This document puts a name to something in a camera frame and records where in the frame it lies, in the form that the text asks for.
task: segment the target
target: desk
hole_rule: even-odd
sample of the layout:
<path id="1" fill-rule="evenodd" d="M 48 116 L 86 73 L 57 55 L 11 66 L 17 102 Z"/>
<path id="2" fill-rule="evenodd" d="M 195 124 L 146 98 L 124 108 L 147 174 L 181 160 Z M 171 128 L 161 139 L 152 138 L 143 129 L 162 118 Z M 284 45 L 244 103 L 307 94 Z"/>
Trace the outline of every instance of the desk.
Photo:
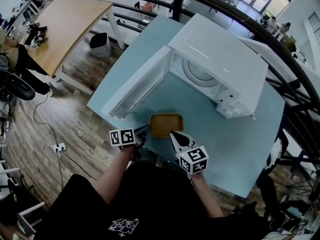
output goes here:
<path id="1" fill-rule="evenodd" d="M 116 128 L 143 126 L 155 113 L 181 114 L 184 131 L 204 145 L 209 155 L 204 172 L 207 182 L 245 198 L 266 165 L 285 106 L 283 98 L 268 83 L 264 84 L 256 108 L 257 120 L 250 116 L 226 119 L 216 111 L 212 100 L 172 73 L 166 75 L 126 121 L 101 113 L 111 96 L 182 27 L 158 15 L 117 60 L 88 106 Z M 150 134 L 146 138 L 146 148 L 168 160 L 175 159 L 169 138 L 153 138 Z"/>
<path id="2" fill-rule="evenodd" d="M 51 77 L 56 76 L 78 89 L 93 91 L 62 72 L 65 59 L 104 15 L 107 15 L 120 48 L 125 44 L 112 11 L 112 3 L 97 0 L 54 0 L 38 17 L 40 27 L 47 26 L 47 41 L 37 48 L 30 48 L 29 55 Z"/>

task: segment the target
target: wooden tray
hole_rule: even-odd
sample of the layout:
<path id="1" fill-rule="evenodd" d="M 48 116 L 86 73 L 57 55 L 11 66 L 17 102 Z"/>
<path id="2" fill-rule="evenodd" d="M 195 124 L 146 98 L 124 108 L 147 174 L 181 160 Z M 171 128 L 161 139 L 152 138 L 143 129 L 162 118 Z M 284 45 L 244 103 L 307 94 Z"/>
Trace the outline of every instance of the wooden tray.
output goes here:
<path id="1" fill-rule="evenodd" d="M 180 114 L 154 114 L 149 124 L 151 135 L 156 138 L 168 138 L 171 131 L 184 131 L 184 119 Z"/>

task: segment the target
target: power strip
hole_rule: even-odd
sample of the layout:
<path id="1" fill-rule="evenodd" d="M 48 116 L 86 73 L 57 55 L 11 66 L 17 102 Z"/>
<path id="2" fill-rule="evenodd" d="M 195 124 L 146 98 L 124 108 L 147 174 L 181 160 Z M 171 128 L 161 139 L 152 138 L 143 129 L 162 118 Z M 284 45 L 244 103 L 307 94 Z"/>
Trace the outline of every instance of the power strip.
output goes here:
<path id="1" fill-rule="evenodd" d="M 62 148 L 63 148 L 63 151 L 65 151 L 67 149 L 67 146 L 64 143 L 60 143 L 58 145 L 54 145 L 53 148 L 57 152 L 62 152 Z"/>

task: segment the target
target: window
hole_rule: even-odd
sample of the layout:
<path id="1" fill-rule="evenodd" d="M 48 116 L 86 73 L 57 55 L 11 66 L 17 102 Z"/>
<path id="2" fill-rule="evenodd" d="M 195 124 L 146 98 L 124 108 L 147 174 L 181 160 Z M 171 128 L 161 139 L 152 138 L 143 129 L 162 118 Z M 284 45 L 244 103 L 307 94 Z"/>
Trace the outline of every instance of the window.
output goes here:
<path id="1" fill-rule="evenodd" d="M 269 17 L 277 17 L 288 4 L 288 0 L 272 0 L 266 7 L 264 13 Z"/>

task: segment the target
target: black t-shirt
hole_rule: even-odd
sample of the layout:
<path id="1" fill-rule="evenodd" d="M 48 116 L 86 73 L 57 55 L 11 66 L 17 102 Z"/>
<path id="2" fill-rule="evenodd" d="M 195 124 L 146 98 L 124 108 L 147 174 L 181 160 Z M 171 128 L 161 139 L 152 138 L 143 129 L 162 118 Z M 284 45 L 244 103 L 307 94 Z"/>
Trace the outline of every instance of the black t-shirt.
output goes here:
<path id="1" fill-rule="evenodd" d="M 224 239 L 218 236 L 243 236 L 245 225 L 238 216 L 208 218 L 184 173 L 137 162 L 110 206 L 87 179 L 73 175 L 35 239 Z"/>

